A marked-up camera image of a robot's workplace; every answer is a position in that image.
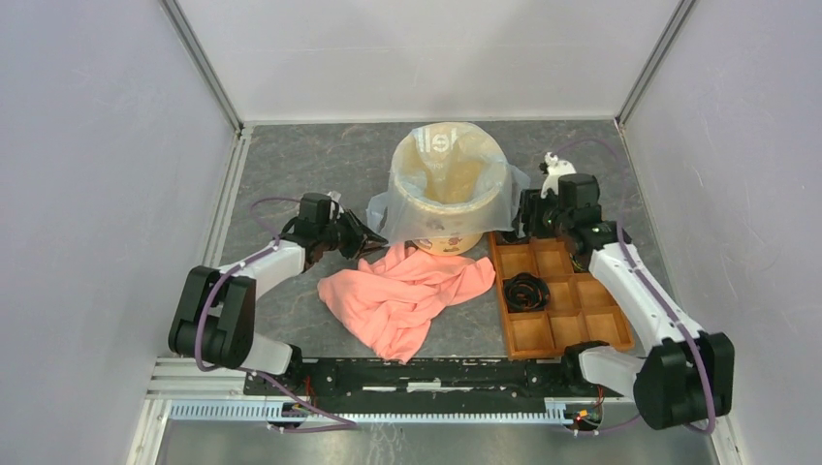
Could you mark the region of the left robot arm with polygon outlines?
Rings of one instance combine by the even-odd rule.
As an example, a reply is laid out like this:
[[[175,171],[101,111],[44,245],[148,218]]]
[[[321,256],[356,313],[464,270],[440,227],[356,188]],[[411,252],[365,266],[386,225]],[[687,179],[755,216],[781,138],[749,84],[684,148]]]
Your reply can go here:
[[[327,194],[307,193],[286,225],[257,252],[234,263],[198,265],[187,274],[168,334],[169,349],[204,371],[250,369],[268,373],[281,394],[304,382],[296,347],[257,333],[256,304],[328,252],[360,259],[387,246],[349,209]]]

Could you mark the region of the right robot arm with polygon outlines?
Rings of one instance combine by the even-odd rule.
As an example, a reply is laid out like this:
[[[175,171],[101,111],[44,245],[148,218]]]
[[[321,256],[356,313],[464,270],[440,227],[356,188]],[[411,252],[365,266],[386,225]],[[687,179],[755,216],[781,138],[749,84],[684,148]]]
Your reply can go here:
[[[557,239],[581,271],[604,286],[639,336],[630,356],[603,341],[564,351],[562,387],[584,395],[596,385],[631,399],[654,430],[684,426],[711,434],[732,409],[736,350],[723,332],[709,333],[661,287],[621,221],[603,217],[597,178],[547,176],[526,189],[512,223],[519,237]]]

